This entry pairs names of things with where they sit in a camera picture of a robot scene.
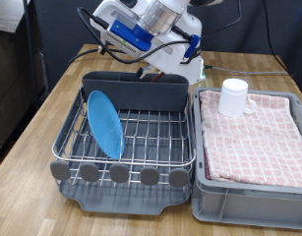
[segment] blue plate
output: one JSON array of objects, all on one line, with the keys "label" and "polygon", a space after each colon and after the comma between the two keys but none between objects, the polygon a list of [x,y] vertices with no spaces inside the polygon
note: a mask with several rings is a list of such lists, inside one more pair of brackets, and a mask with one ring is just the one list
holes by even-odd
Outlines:
[{"label": "blue plate", "polygon": [[124,151],[123,129],[117,111],[103,92],[96,90],[91,93],[88,118],[91,132],[100,148],[109,157],[119,159]]}]

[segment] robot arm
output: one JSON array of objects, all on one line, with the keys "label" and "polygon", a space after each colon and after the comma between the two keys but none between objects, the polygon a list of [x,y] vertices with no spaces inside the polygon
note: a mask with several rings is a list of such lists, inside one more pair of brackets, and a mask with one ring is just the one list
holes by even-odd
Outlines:
[{"label": "robot arm", "polygon": [[[100,36],[105,41],[134,58],[144,56],[162,44],[184,41],[183,36],[172,30],[174,26],[179,27],[191,35],[188,38],[189,43],[166,46],[145,60],[165,74],[185,76],[190,84],[193,84],[197,82],[202,72],[201,56],[196,55],[196,59],[193,60],[193,52],[200,52],[202,25],[197,18],[187,13],[187,6],[189,3],[204,5],[213,1],[104,0],[93,14],[106,24],[98,24],[91,20],[91,25],[100,31]],[[190,63],[180,64],[186,62],[188,58],[191,58]]]}]

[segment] wooden table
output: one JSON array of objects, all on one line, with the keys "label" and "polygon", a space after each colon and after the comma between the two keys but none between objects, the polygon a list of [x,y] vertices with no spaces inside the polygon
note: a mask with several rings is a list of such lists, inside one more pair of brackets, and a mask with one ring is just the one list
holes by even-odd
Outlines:
[{"label": "wooden table", "polygon": [[[94,48],[85,45],[82,51]],[[282,71],[267,55],[203,52],[203,56],[206,64],[231,70]],[[121,215],[84,212],[59,193],[49,168],[54,160],[51,146],[82,76],[102,70],[136,72],[145,65],[126,66],[94,53],[70,66],[0,166],[0,235],[302,235],[302,231],[201,222],[192,215],[190,200],[159,216]],[[250,89],[291,91],[302,102],[299,88],[286,75],[238,76],[207,70],[207,77],[196,86],[220,88],[224,79],[238,77]]]}]

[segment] wire rack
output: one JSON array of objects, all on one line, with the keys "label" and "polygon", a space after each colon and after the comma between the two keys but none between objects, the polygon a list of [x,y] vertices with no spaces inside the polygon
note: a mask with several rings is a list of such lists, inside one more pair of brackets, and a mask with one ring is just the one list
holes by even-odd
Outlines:
[{"label": "wire rack", "polygon": [[133,185],[143,188],[141,170],[148,166],[156,168],[159,172],[157,189],[158,186],[169,186],[169,173],[173,169],[191,172],[196,152],[192,146],[192,115],[189,102],[185,112],[118,110],[118,115],[125,140],[124,153],[118,160],[110,158],[99,148],[91,133],[87,104],[83,99],[71,126],[61,130],[61,133],[66,133],[65,139],[61,147],[54,144],[53,154],[58,160],[68,164],[72,186],[81,183],[85,186],[92,184],[84,181],[80,173],[81,164],[87,162],[97,166],[98,187],[121,185],[114,183],[110,177],[110,166],[116,163],[129,168],[127,188]]}]

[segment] towel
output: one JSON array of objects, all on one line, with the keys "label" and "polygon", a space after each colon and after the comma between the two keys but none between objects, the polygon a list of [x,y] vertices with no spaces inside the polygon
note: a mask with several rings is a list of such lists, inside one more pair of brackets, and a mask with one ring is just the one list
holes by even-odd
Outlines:
[{"label": "towel", "polygon": [[200,96],[212,180],[302,188],[302,137],[287,98],[250,94],[257,111],[229,118],[217,111],[220,92]]}]

